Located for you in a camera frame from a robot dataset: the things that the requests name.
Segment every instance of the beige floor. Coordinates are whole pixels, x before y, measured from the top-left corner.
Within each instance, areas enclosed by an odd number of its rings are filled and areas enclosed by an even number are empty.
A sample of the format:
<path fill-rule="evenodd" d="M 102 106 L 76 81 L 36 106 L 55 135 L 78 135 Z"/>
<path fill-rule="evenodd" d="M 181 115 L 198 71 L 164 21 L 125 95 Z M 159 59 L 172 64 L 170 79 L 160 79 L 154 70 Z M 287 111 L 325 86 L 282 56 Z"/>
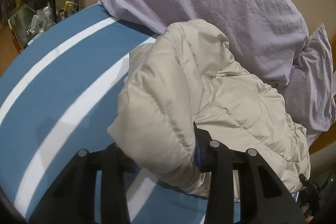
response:
<path fill-rule="evenodd" d="M 0 28 L 0 76 L 19 55 L 12 38 L 12 32 L 8 25 Z"/>

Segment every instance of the metal rivet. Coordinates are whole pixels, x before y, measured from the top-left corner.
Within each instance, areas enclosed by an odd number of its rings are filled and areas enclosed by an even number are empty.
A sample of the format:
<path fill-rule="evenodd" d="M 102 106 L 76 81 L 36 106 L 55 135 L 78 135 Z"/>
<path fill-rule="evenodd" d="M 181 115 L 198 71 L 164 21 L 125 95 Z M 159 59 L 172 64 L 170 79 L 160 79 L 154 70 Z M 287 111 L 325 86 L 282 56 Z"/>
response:
<path fill-rule="evenodd" d="M 255 149 L 253 149 L 253 148 L 250 148 L 249 150 L 247 150 L 247 153 L 250 155 L 250 156 L 252 156 L 252 157 L 254 157 L 254 156 L 256 156 L 257 155 L 257 150 L 255 150 Z"/>
<path fill-rule="evenodd" d="M 218 147 L 219 146 L 219 141 L 213 140 L 210 142 L 211 147 Z"/>
<path fill-rule="evenodd" d="M 81 150 L 79 150 L 78 151 L 78 156 L 80 156 L 80 157 L 84 157 L 84 156 L 86 156 L 86 154 L 87 154 L 87 150 L 86 149 L 81 149 Z"/>

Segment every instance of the beige puffer jacket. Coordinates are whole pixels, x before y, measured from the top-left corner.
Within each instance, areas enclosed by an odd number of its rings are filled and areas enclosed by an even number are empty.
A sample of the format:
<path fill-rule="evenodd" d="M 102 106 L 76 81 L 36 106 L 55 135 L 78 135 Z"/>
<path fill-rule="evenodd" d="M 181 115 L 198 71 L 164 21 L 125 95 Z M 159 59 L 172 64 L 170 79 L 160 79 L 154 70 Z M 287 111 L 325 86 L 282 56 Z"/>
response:
<path fill-rule="evenodd" d="M 140 167 L 187 193 L 207 196 L 211 176 L 194 164 L 194 121 L 230 149 L 255 148 L 292 193 L 300 173 L 310 176 L 306 129 L 204 20 L 171 24 L 154 44 L 132 50 L 118 100 L 108 133 Z M 234 184 L 238 200 L 237 173 Z"/>

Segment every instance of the wrinkled fabric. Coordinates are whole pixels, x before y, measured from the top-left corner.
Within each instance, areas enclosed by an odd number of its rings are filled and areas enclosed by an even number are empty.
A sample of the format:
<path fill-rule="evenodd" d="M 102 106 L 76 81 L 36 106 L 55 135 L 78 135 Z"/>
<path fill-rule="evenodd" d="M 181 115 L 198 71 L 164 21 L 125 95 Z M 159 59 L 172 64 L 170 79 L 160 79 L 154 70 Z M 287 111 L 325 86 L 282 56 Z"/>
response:
<path fill-rule="evenodd" d="M 306 84 L 301 85 L 300 77 L 295 77 L 306 72 L 292 71 L 293 61 L 300 58 L 309 34 L 305 20 L 291 0 L 100 0 L 99 3 L 112 16 L 145 25 L 159 34 L 171 23 L 195 18 L 214 24 L 227 35 L 230 51 L 249 72 L 273 87 L 279 86 L 279 90 L 292 81 L 284 94 L 286 111 L 307 128 L 308 134 L 327 131 L 335 122 L 335 102 L 324 98 L 331 88 L 329 72 L 323 77 L 309 72 Z M 323 61 L 307 68 L 326 72 L 329 67 L 323 68 Z M 291 94 L 290 90 L 300 90 L 301 94 L 295 99 L 297 92 Z"/>
<path fill-rule="evenodd" d="M 286 109 L 296 110 L 291 112 L 292 119 L 300 121 L 307 127 L 307 134 L 312 135 L 309 145 L 335 122 L 332 73 L 331 46 L 322 24 L 309 37 L 299 58 L 294 60 L 289 84 L 278 86 Z"/>
<path fill-rule="evenodd" d="M 210 173 L 194 164 L 193 122 L 230 149 L 254 148 L 292 193 L 310 176 L 306 129 L 276 89 L 235 61 L 227 37 L 204 20 L 174 23 L 130 52 L 129 76 L 108 133 L 141 168 L 207 196 Z M 234 197 L 239 200 L 238 175 Z"/>

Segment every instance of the crumpled jacket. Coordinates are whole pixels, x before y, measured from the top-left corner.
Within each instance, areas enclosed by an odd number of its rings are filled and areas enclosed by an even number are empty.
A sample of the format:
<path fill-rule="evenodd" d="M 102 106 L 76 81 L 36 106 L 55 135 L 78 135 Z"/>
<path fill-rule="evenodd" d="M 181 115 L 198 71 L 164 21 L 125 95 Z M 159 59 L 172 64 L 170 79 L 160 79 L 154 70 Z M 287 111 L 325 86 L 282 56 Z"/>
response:
<path fill-rule="evenodd" d="M 230 149 L 256 149 L 291 193 L 302 187 L 300 173 L 310 176 L 306 129 L 285 112 L 276 89 L 235 61 L 227 37 L 200 19 L 173 23 L 154 44 L 130 52 L 108 133 L 139 167 L 207 196 L 211 174 L 194 163 L 194 121 Z"/>

